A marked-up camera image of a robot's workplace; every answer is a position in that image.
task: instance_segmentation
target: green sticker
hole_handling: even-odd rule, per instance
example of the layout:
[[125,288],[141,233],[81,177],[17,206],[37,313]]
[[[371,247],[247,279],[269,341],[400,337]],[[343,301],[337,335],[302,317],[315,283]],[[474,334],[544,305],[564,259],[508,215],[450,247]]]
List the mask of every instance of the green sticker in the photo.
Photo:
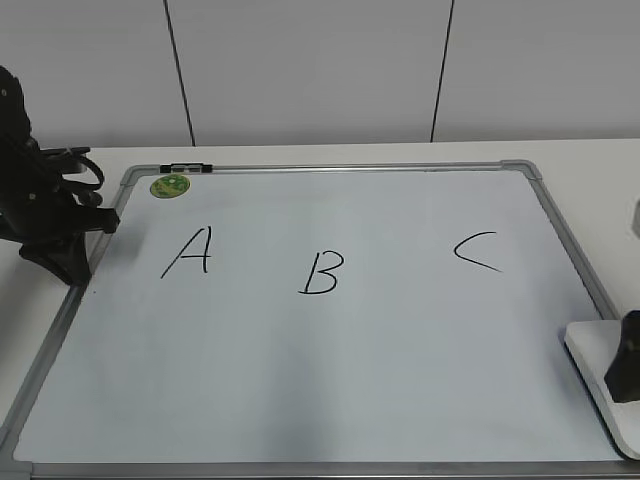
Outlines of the green sticker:
[[189,190],[191,182],[184,175],[166,175],[151,184],[151,195],[157,198],[175,198]]

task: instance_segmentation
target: black marker writing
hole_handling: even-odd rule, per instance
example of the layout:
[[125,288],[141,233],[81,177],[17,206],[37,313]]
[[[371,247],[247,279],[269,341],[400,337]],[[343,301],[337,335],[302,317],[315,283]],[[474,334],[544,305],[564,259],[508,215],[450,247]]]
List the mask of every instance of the black marker writing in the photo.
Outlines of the black marker writing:
[[182,247],[182,250],[180,250],[180,252],[178,252],[178,255],[176,255],[176,258],[174,258],[173,261],[169,264],[169,266],[165,269],[165,271],[162,272],[162,275],[160,275],[160,279],[164,278],[164,276],[169,272],[169,270],[171,270],[171,267],[173,267],[175,265],[175,263],[178,261],[178,259],[180,259],[180,258],[201,258],[202,259],[202,271],[204,273],[207,273],[207,258],[211,258],[211,255],[209,255],[209,244],[211,243],[211,226],[207,227],[207,242],[205,243],[205,246],[204,246],[204,253],[202,255],[183,255],[184,251],[187,248],[189,248],[189,245],[191,245],[191,243],[202,232],[204,232],[204,228],[201,228],[200,230],[198,230],[193,235],[193,237],[191,237],[189,239],[187,244],[184,247]]
[[[316,258],[313,261],[313,266],[311,267],[311,273],[309,274],[309,279],[307,280],[307,284],[304,286],[304,290],[298,291],[298,293],[302,293],[303,295],[321,295],[323,293],[329,293],[331,290],[333,290],[338,286],[338,279],[333,273],[330,273],[330,272],[342,266],[342,264],[344,263],[344,257],[340,255],[338,252],[334,252],[333,250],[325,250],[324,252],[322,252],[322,255],[324,256],[327,253],[332,253],[333,255],[338,257],[339,259],[338,263],[333,265],[332,267],[322,268],[316,271],[316,267],[318,266],[318,259],[320,258],[320,252],[316,253]],[[311,285],[311,280],[313,279],[313,276],[316,273],[321,275],[326,275],[327,277],[331,278],[333,280],[333,284],[325,290],[316,290],[316,291],[310,292],[309,286]]]
[[458,249],[459,249],[462,245],[464,245],[465,243],[467,243],[469,240],[472,240],[472,239],[474,239],[474,238],[476,238],[476,237],[480,237],[480,236],[482,236],[482,235],[495,235],[496,233],[497,233],[497,232],[480,232],[480,233],[476,233],[475,235],[471,235],[470,237],[465,238],[465,239],[464,239],[463,241],[461,241],[458,245],[456,245],[456,247],[453,249],[453,253],[454,253],[454,255],[455,255],[456,257],[461,258],[462,260],[465,260],[465,261],[467,261],[467,262],[471,262],[471,263],[475,263],[476,265],[479,265],[479,266],[481,266],[481,267],[488,268],[489,270],[493,270],[494,272],[500,272],[500,273],[502,273],[502,270],[498,270],[497,268],[492,267],[491,265],[487,265],[487,264],[485,264],[485,263],[478,262],[477,260],[472,260],[471,258],[464,257],[464,256],[462,256],[462,255],[460,255],[460,254],[458,253]]

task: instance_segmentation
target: white table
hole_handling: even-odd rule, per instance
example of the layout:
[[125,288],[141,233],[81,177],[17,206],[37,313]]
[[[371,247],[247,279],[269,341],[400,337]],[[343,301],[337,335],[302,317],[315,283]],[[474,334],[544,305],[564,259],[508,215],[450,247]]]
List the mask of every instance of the white table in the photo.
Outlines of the white table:
[[[631,231],[640,198],[640,140],[483,142],[290,147],[96,149],[104,170],[105,205],[131,165],[303,165],[391,162],[487,162],[527,159],[541,170],[552,197],[593,268],[624,313],[640,304],[640,239]],[[0,243],[0,419],[4,419],[67,287]]]

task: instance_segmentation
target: white wall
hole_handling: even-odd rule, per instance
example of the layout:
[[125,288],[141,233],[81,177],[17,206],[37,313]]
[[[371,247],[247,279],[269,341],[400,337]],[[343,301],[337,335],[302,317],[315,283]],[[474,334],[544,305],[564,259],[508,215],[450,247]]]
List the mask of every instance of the white wall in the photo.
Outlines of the white wall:
[[424,142],[450,0],[172,0],[196,143]]
[[640,137],[640,1],[456,0],[435,140]]
[[[191,143],[162,0],[0,0],[45,146]],[[429,141],[451,0],[168,0],[199,145]],[[436,141],[640,137],[640,1],[455,0]]]
[[189,144],[160,0],[0,0],[0,64],[42,146]]

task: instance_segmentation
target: silver whiteboard frame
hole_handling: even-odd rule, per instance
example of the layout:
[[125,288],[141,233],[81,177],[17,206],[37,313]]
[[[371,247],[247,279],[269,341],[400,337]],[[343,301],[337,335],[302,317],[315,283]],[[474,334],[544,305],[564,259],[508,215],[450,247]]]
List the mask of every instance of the silver whiteboard frame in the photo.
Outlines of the silver whiteboard frame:
[[[605,319],[618,319],[611,299],[598,280],[584,252],[573,237],[558,207],[549,195],[536,166],[527,160],[502,160],[484,163],[406,163],[375,165],[320,166],[212,166],[178,163],[171,165],[138,165],[127,170],[114,208],[122,214],[137,181],[150,175],[188,173],[190,175],[283,174],[334,172],[448,172],[500,171],[521,172],[529,181],[546,212],[587,291]],[[90,256],[95,271],[104,255],[110,235],[103,234]],[[40,388],[53,365],[84,294],[84,287],[69,289],[60,310],[36,355],[36,358],[0,427],[0,480],[31,478],[73,479],[261,479],[261,478],[640,478],[640,462],[630,460],[594,462],[354,462],[354,463],[127,463],[127,464],[63,464],[31,463],[13,459],[22,428],[31,412]]]

